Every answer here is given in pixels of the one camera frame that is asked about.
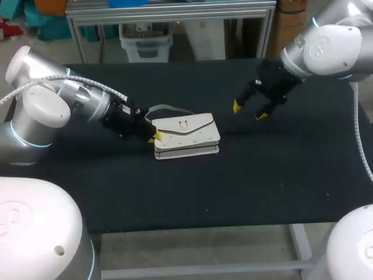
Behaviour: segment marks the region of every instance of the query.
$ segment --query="logo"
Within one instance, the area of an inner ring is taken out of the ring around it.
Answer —
[[[325,53],[330,50],[330,40],[325,37],[318,37],[312,43],[311,48],[309,49],[309,54],[311,58],[318,59],[322,58]]]
[[[32,224],[31,208],[18,201],[8,201],[0,204],[0,239],[7,235],[24,233]]]

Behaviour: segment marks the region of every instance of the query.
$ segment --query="black tablecloth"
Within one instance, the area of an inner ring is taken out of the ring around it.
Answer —
[[[152,147],[121,141],[96,123],[73,119],[50,153],[2,176],[34,177],[64,188],[92,233],[209,226],[335,222],[373,203],[358,153],[347,82],[311,78],[270,119],[256,121],[255,96],[234,114],[234,96],[255,77],[257,61],[71,65],[138,105],[170,104],[213,113],[220,152],[157,161]],[[360,113],[373,166],[373,129]]]

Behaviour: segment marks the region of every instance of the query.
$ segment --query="white storage bin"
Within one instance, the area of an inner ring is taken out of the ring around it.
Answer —
[[[187,20],[182,23],[196,60],[226,59],[224,20]]]
[[[123,25],[119,25],[122,48],[127,51],[129,62],[168,62],[168,53],[173,44],[173,34],[168,28],[164,36],[148,38],[126,38]]]

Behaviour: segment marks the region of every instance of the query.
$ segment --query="gray strap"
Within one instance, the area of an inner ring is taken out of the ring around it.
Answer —
[[[149,115],[150,113],[152,113],[154,111],[158,111],[158,110],[171,110],[171,111],[175,111],[175,112],[186,113],[186,114],[189,114],[189,115],[195,115],[196,114],[196,113],[194,113],[192,111],[189,111],[189,110],[186,110],[186,109],[176,108],[174,106],[166,105],[166,104],[159,104],[159,105],[155,105],[155,106],[149,108],[149,112],[147,112],[146,115],[145,115],[145,120],[149,123],[152,123],[152,121],[150,119],[148,119],[147,115]]]

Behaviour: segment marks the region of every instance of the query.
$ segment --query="floor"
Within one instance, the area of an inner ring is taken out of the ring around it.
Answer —
[[[307,10],[312,18],[328,0],[311,0]],[[0,43],[0,73],[5,75],[12,55],[23,45],[30,45],[62,64],[78,63],[78,52],[71,40],[38,41],[34,36],[21,36]],[[98,43],[89,43],[86,50],[91,63],[98,61]],[[105,62],[120,63],[126,58],[117,40],[109,40]],[[0,97],[9,93],[3,77],[0,77]],[[360,100],[373,120],[373,79],[361,82]],[[0,120],[6,109],[0,110]],[[329,224],[309,224],[306,231],[311,245],[316,244],[327,231]],[[156,232],[114,233],[94,236],[100,250],[103,270],[123,268],[162,267],[195,264],[231,264],[255,261],[293,260],[294,249],[287,226],[241,226],[212,229],[181,229]],[[234,275],[182,276],[174,280],[299,280],[297,271],[245,273]],[[322,280],[330,279],[327,273]]]

